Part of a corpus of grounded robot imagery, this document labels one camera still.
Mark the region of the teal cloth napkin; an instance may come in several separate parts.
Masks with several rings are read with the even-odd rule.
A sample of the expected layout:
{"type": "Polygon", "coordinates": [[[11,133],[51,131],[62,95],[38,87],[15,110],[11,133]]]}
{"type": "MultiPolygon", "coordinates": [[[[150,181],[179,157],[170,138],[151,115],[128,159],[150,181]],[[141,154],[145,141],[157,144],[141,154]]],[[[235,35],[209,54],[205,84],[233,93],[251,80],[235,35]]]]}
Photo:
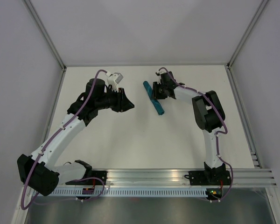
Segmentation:
{"type": "Polygon", "coordinates": [[[151,88],[148,81],[144,81],[143,85],[144,85],[144,88],[149,96],[149,99],[152,102],[153,106],[155,107],[158,115],[160,115],[160,116],[163,115],[165,113],[165,111],[164,111],[163,107],[161,106],[161,104],[159,103],[159,101],[153,98],[153,89],[151,88]]]}

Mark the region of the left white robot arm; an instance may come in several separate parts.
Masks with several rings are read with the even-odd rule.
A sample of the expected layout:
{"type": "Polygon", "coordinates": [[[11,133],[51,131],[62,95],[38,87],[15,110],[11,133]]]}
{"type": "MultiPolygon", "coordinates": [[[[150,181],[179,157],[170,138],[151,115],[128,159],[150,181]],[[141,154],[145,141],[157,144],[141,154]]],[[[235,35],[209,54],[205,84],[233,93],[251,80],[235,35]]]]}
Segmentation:
{"type": "Polygon", "coordinates": [[[70,142],[98,115],[98,111],[111,109],[126,112],[134,104],[120,88],[119,78],[90,79],[85,92],[70,105],[56,132],[31,155],[22,154],[18,160],[20,180],[43,196],[51,194],[59,184],[78,180],[87,185],[92,181],[92,167],[82,160],[69,165],[56,166],[60,155],[70,142]]]}

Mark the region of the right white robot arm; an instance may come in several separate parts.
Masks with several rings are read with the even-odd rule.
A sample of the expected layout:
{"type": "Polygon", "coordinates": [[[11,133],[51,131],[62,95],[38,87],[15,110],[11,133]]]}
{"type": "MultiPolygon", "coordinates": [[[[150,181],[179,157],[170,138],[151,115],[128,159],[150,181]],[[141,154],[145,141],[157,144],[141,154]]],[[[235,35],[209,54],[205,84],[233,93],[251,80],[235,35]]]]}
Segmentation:
{"type": "Polygon", "coordinates": [[[225,113],[215,91],[201,93],[177,83],[171,71],[156,72],[159,81],[153,82],[152,99],[173,98],[193,106],[197,126],[205,143],[204,170],[189,171],[184,177],[191,186],[230,185],[232,178],[219,153],[219,135],[226,133],[225,113]]]}

